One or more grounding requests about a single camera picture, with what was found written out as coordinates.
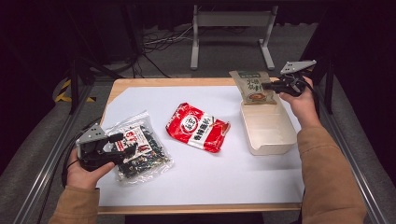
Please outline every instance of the white paper sheet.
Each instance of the white paper sheet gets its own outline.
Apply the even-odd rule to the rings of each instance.
[[[236,86],[129,88],[107,106],[104,129],[147,110],[154,132],[174,166],[149,182],[122,186],[117,169],[98,183],[100,206],[299,203],[304,183],[297,147],[284,155],[253,156],[241,118]],[[165,125],[178,105],[187,102],[231,123],[221,152],[214,154],[171,138]],[[283,102],[296,131],[297,118]]]

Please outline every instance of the person's right hand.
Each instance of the person's right hand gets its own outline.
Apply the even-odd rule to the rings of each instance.
[[[312,80],[310,78],[304,77],[304,79],[312,86]],[[290,104],[291,110],[299,120],[302,129],[321,126],[315,109],[314,96],[309,88],[305,87],[304,92],[298,97],[291,96],[285,92],[281,92],[279,97]]]
[[[69,163],[77,161],[77,150],[74,148],[69,157]],[[79,189],[95,189],[96,184],[102,176],[110,172],[114,168],[115,164],[109,162],[98,169],[89,172],[81,167],[79,162],[74,162],[68,168],[67,172],[67,185]]]

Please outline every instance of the jacket sleeve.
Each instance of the jacket sleeve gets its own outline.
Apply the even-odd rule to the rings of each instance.
[[[99,189],[66,186],[49,223],[96,223],[98,204]]]
[[[363,223],[366,208],[349,163],[323,127],[297,135],[303,165],[303,223]]]

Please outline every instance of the seaweed snack bag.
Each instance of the seaweed snack bag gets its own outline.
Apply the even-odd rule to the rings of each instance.
[[[229,74],[241,92],[244,105],[276,105],[274,91],[262,87],[262,83],[271,84],[268,73],[231,71]]]
[[[166,131],[176,140],[209,152],[219,152],[230,124],[188,103],[181,104],[166,124]]]
[[[123,139],[108,144],[111,151],[123,151],[136,145],[134,155],[118,165],[119,181],[128,184],[146,182],[173,166],[173,159],[154,132],[147,111],[106,130],[106,134],[114,133],[123,133]]]

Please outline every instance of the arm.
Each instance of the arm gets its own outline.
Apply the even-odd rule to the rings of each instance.
[[[69,164],[76,161],[77,151],[73,149]],[[67,185],[49,223],[96,223],[99,204],[98,180],[114,167],[110,162],[92,172],[81,168],[78,161],[68,168]]]
[[[305,184],[303,223],[363,223],[366,208],[355,178],[340,148],[320,124],[311,91],[306,88],[299,97],[279,96],[290,103],[302,127],[297,142]]]

